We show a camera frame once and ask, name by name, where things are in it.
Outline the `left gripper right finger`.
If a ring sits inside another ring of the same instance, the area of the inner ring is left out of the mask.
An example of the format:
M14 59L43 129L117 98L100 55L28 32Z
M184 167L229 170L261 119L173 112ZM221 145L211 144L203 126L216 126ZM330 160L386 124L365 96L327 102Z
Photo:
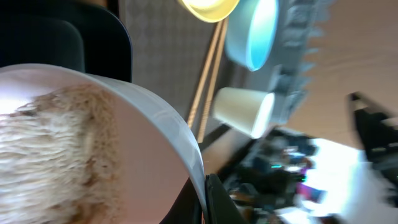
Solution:
M372 170L392 187L385 201L397 206L397 128L387 122L393 113L360 92L348 95L353 126Z

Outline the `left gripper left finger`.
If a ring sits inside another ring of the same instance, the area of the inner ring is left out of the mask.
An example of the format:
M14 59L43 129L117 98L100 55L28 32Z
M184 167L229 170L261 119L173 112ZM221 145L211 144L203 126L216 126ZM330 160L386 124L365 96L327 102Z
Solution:
M206 224L248 224L216 174L206 176Z

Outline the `white cup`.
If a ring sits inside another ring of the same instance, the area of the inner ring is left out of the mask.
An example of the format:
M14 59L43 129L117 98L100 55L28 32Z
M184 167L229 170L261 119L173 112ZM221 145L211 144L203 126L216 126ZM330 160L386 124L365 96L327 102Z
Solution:
M225 87L213 102L213 117L252 139L265 133L275 102L275 94Z

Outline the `wooden chopstick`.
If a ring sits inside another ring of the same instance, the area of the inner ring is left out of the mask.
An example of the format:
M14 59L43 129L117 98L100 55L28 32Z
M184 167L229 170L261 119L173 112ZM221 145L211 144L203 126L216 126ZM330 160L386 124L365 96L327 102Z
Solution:
M197 113L197 109L200 103L201 95L203 93L203 89L206 83L206 79L208 76L208 71L210 69L211 62L213 60L213 56L215 53L216 45L218 43L218 40L220 38L221 31L224 26L224 20L221 22L218 22L217 25L215 26L213 36L211 38L211 42L204 60L203 64L203 69L201 71L200 79L197 85L197 89L195 91L195 95L193 97L192 105L188 114L187 118L187 124L190 129L192 129L194 121L195 121L195 116Z
M218 71L220 68L221 57L223 54L224 42L225 42L225 38L226 38L226 31L228 28L228 22L229 22L229 18L227 17L226 19L224 19L224 26L221 31L220 38L216 45L213 60L210 65L210 68L212 68L212 71L211 71L211 76L210 76L210 82L209 82L208 89L207 89L206 99L204 102L200 126L198 128L198 134L197 134L197 142L198 143L202 143L204 140L204 137L205 137L206 124L207 124L208 118L210 116L210 109L211 109L211 104L213 101L213 94L215 92L216 81L218 78Z

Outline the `white bowl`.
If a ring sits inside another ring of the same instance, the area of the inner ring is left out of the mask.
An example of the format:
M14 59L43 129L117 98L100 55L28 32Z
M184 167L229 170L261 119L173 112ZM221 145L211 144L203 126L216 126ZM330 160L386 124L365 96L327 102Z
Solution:
M183 118L162 98L132 83L44 64L1 69L1 111L72 85L111 92L124 169L125 223L206 220L203 161Z

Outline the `light blue bowl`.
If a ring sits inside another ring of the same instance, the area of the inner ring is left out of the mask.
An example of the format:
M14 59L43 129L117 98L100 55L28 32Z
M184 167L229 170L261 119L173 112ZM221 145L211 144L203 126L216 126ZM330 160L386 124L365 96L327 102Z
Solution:
M278 17L278 0L241 0L229 15L228 58L250 71L262 68L274 43Z

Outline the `rice food scraps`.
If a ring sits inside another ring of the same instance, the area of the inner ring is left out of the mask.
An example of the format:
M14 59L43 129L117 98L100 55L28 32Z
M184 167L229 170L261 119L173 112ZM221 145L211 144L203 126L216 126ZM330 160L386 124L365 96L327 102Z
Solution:
M1 115L1 222L119 223L114 96L75 85Z

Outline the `yellow plate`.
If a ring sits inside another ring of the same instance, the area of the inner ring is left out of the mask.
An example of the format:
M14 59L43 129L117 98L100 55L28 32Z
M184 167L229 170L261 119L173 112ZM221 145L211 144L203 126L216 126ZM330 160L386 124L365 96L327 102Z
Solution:
M228 17L239 0L177 0L177 2L197 19L215 23Z

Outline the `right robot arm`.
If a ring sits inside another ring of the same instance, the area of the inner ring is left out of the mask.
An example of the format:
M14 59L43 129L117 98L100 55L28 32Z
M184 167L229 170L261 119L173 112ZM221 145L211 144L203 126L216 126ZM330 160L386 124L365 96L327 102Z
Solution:
M238 152L219 177L248 223L372 223L361 151L275 130Z

